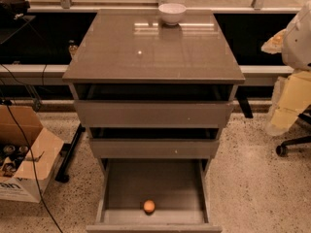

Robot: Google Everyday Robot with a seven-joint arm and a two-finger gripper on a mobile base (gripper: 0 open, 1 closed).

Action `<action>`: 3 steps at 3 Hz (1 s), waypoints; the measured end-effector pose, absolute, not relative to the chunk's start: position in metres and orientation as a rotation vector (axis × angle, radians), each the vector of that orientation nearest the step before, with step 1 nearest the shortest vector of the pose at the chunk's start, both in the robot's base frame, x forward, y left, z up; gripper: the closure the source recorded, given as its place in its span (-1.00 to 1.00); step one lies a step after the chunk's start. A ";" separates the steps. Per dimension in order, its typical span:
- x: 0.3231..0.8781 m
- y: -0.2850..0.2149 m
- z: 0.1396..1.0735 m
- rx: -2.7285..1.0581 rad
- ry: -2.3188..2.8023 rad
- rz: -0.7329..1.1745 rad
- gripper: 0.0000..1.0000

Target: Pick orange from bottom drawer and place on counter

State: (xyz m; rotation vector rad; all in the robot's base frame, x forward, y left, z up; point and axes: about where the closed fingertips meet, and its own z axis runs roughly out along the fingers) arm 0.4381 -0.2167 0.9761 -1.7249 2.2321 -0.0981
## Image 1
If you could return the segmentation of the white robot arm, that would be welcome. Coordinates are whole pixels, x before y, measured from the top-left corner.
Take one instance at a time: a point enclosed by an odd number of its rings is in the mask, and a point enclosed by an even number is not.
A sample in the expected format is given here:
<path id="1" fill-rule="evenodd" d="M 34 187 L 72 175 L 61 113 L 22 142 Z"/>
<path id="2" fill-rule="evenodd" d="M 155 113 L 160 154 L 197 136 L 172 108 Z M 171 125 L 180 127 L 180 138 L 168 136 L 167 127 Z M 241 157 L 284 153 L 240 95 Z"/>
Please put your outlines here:
<path id="1" fill-rule="evenodd" d="M 265 131 L 271 136 L 287 132 L 311 105 L 311 1 L 282 29 L 263 44 L 266 53 L 280 53 L 293 69 L 274 84 Z"/>

